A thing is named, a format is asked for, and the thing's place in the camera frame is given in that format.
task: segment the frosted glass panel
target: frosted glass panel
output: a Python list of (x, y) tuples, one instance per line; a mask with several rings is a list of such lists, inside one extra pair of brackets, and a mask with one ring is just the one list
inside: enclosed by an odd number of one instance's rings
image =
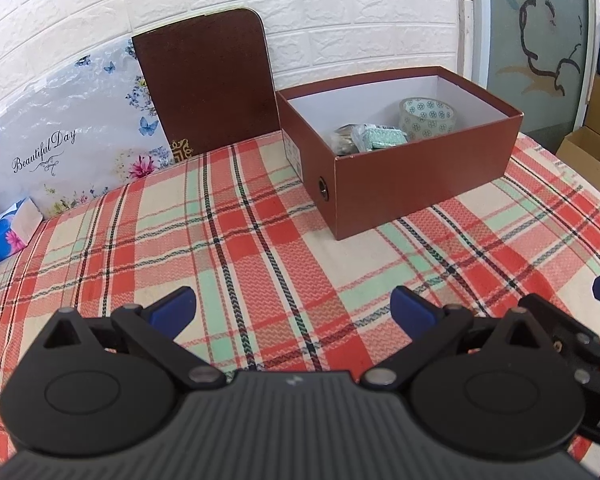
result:
[(587, 0), (491, 0), (487, 88), (522, 110), (522, 132), (552, 151), (576, 117), (587, 9)]

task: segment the tissue pack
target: tissue pack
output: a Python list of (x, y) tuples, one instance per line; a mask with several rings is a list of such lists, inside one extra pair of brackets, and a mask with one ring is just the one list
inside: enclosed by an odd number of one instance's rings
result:
[(42, 213), (30, 198), (0, 214), (0, 262), (23, 250), (42, 222)]

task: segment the butterfly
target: butterfly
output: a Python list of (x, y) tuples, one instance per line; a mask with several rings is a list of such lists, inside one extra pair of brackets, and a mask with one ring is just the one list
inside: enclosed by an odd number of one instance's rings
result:
[(84, 57), (81, 57), (78, 61), (74, 63), (75, 66), (86, 66), (91, 64), (91, 54), (87, 54)]
[(142, 117), (142, 119), (140, 119), (140, 127), (138, 128), (138, 131), (145, 135), (148, 135), (149, 137), (151, 137), (154, 133), (155, 133), (155, 129), (158, 127), (158, 121), (155, 121), (151, 124), (149, 124), (146, 121), (146, 118)]

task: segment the plaid tablecloth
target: plaid tablecloth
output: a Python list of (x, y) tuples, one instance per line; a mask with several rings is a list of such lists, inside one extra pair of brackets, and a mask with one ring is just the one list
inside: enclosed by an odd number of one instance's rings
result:
[[(54, 218), (1, 263), (0, 391), (60, 306), (105, 316), (190, 285), (198, 313), (177, 341), (203, 359), (358, 377), (409, 341), (389, 313), (398, 284), (492, 316), (536, 292), (600, 334), (599, 274), (600, 198), (525, 136), (503, 178), (337, 242), (276, 133)], [(0, 464), (12, 452), (0, 421)]]

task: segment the white brick wall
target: white brick wall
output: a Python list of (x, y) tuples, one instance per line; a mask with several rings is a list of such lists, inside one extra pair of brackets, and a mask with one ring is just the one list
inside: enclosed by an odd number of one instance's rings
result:
[(0, 101), (104, 41), (235, 6), (261, 15), (279, 88), (419, 64), (456, 69), (458, 0), (0, 0)]

